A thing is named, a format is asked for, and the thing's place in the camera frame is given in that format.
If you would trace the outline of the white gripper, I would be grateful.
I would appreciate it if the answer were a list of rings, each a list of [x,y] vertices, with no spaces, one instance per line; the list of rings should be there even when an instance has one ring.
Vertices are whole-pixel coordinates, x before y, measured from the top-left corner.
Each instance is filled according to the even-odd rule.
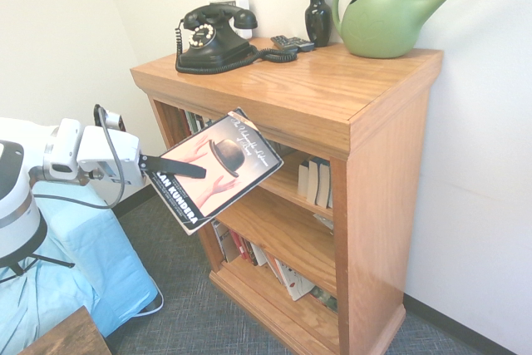
[[[206,169],[190,163],[169,160],[159,156],[140,156],[140,140],[130,133],[109,130],[111,144],[115,149],[123,171],[126,185],[142,186],[145,183],[142,171],[162,172],[190,178],[204,178]],[[121,178],[111,145],[104,129],[99,126],[86,126],[77,152],[76,162],[85,172],[97,171],[101,180],[120,184]]]

